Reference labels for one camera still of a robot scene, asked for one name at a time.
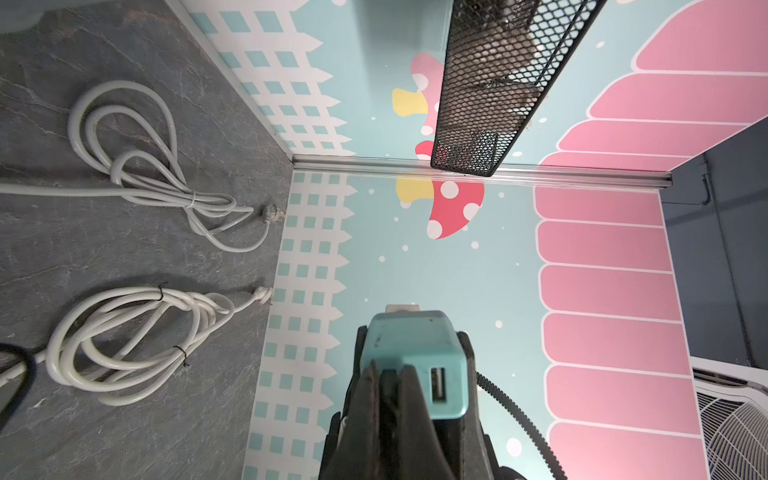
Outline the ceiling air conditioner vent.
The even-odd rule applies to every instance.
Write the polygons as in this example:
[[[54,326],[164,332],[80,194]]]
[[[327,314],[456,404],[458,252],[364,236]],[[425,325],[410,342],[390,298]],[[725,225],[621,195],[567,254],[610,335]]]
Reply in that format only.
[[[712,479],[759,479],[767,466],[767,371],[691,359]]]

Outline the teal USB charger adapter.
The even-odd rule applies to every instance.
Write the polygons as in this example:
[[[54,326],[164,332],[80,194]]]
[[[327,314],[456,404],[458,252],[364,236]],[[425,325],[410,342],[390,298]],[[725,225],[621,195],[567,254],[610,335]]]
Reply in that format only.
[[[453,420],[469,408],[468,360],[458,333],[439,310],[390,304],[368,325],[357,364],[379,374],[412,366],[433,420]]]

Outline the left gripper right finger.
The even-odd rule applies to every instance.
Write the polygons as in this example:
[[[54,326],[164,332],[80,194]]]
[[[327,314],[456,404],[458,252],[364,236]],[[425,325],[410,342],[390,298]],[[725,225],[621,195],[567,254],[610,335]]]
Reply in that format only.
[[[474,405],[457,419],[432,420],[416,369],[399,374],[397,400],[397,477],[471,479]]]

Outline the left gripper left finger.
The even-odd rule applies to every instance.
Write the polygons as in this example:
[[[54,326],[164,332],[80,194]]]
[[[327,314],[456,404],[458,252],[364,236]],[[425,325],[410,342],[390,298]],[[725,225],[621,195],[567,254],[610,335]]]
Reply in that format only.
[[[327,436],[319,479],[377,479],[380,465],[380,382],[374,362],[354,382],[346,405],[346,423],[341,421]]]

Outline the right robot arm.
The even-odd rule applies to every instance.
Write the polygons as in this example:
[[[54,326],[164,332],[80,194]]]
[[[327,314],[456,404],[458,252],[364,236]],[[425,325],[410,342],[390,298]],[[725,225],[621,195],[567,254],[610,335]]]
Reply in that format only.
[[[322,479],[517,479],[498,464],[477,392],[525,431],[550,475],[566,474],[522,409],[475,369],[468,335],[440,311],[382,313],[357,330],[353,374],[324,443]]]

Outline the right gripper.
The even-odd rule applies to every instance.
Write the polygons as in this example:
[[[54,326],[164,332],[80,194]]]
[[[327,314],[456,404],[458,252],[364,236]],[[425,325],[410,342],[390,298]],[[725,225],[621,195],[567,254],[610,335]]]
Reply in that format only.
[[[320,479],[494,479],[478,413],[474,351],[457,334],[468,364],[469,407],[452,420],[429,418],[415,370],[376,372],[358,366],[344,406],[333,415],[326,435]]]

